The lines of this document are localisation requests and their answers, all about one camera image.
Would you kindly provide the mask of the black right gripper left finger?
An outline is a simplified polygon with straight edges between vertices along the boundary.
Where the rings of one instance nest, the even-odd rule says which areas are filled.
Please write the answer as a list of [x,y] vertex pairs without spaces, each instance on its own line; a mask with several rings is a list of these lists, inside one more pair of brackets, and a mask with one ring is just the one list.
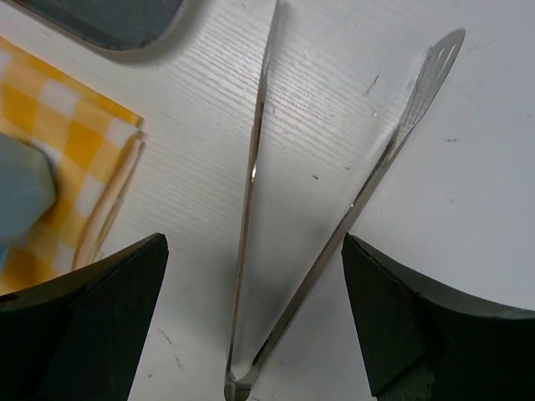
[[1,297],[3,400],[126,400],[166,271],[155,233]]

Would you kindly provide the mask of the steel serving tongs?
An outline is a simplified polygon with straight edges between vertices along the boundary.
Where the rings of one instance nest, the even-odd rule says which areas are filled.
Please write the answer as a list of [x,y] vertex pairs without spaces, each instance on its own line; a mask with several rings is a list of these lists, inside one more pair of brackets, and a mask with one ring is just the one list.
[[281,33],[282,21],[283,4],[276,1],[273,6],[273,13],[263,50],[262,67],[258,79],[256,104],[250,135],[247,178],[237,246],[237,272],[231,331],[227,348],[223,389],[223,396],[226,400],[249,400],[251,398],[252,390],[258,382],[260,374],[269,358],[273,355],[319,278],[325,272],[326,267],[334,256],[334,252],[341,244],[344,235],[354,226],[411,133],[427,113],[442,85],[445,83],[466,38],[466,30],[464,28],[457,28],[446,34],[426,50],[420,71],[412,86],[405,108],[401,113],[400,119],[389,134],[384,150],[377,159],[364,184],[359,189],[356,197],[349,204],[348,210],[334,228],[321,252],[304,276],[304,279],[289,299],[287,306],[281,311],[279,318],[262,341],[262,345],[252,358],[247,371],[239,378],[236,375],[233,364],[237,358],[236,353],[240,347],[240,337],[245,328],[245,318],[248,314],[247,298],[244,292],[249,288],[246,270],[252,265],[250,258],[251,244],[258,238],[261,222],[261,196],[258,189],[258,174],[260,170],[259,155],[262,143],[262,128],[268,96],[268,73],[270,62],[274,55],[274,48]]

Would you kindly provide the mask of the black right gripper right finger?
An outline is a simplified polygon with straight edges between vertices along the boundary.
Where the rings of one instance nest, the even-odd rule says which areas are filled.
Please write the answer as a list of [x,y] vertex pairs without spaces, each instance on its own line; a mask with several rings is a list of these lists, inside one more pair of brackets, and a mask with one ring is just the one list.
[[449,287],[356,236],[342,258],[375,398],[533,399],[533,311]]

